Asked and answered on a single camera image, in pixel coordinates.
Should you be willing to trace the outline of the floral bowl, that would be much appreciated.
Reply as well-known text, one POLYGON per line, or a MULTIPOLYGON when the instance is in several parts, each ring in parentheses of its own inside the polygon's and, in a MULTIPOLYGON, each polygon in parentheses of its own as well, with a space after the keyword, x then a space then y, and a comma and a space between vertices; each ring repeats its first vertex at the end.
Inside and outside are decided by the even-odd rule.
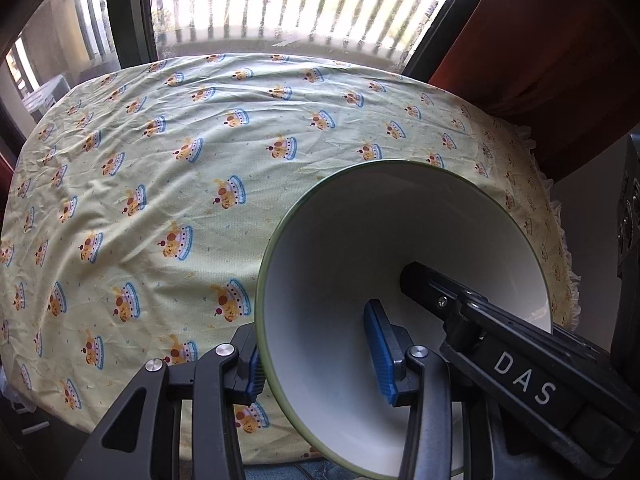
POLYGON ((551 330, 541 265, 518 224, 478 186, 424 162, 378 160, 311 188, 273 232, 255 325, 269 387, 324 457, 363 477, 399 474, 406 408, 382 396, 363 328, 377 299, 413 341, 437 350, 442 322, 400 290, 412 262, 551 330))

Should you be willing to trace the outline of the yellow patterned tablecloth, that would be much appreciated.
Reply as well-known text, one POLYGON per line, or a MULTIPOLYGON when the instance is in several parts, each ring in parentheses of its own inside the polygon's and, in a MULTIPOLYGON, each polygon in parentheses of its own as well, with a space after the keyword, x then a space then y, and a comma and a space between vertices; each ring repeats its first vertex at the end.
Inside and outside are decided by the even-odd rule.
POLYGON ((146 359, 193 360, 250 321, 285 211, 367 160, 487 192, 574 328, 578 279, 533 146, 441 88, 320 58, 172 58, 80 84, 27 137, 2 210, 1 388, 93 429, 146 359))

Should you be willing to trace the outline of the white plastic crate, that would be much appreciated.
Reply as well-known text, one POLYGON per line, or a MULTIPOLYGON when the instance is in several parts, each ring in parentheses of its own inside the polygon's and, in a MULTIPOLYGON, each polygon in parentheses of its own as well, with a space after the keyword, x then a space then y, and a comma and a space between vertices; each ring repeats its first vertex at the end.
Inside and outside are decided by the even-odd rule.
POLYGON ((29 116, 40 122, 48 110, 59 100, 62 100, 70 92, 66 78, 58 75, 47 81, 39 89, 29 93, 22 99, 22 104, 29 116))

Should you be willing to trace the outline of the red curtain right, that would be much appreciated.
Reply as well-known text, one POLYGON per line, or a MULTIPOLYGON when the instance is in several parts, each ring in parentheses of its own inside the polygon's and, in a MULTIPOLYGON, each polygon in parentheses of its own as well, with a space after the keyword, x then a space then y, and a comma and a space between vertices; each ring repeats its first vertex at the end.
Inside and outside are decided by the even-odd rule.
POLYGON ((532 130, 560 180, 639 121, 639 0, 480 0, 431 84, 532 130))

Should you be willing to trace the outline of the balcony railing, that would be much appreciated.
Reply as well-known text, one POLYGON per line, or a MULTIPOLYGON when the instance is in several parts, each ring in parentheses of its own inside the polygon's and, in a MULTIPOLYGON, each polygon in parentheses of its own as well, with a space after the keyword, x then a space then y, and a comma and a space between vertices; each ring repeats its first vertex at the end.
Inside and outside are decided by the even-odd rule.
MULTIPOLYGON (((146 58, 271 52, 401 72, 446 0, 129 0, 146 58)), ((2 53, 19 92, 122 65, 117 0, 43 0, 2 53)))

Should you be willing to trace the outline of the black window frame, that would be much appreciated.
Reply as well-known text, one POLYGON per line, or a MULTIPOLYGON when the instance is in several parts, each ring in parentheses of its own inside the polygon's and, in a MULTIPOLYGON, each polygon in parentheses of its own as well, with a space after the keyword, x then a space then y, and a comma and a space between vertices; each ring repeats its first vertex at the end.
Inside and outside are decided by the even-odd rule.
MULTIPOLYGON (((117 1, 115 36, 122 65, 114 70, 163 60, 146 58, 146 47, 138 41, 142 29, 132 14, 129 0, 117 1)), ((480 0, 446 0, 406 67, 395 73, 420 80, 430 79, 479 2, 480 0)), ((22 143, 36 122, 22 104, 22 99, 29 93, 17 90, 3 62, 2 53, 41 3, 43 0, 1 0, 1 132, 6 140, 15 143, 22 143)))

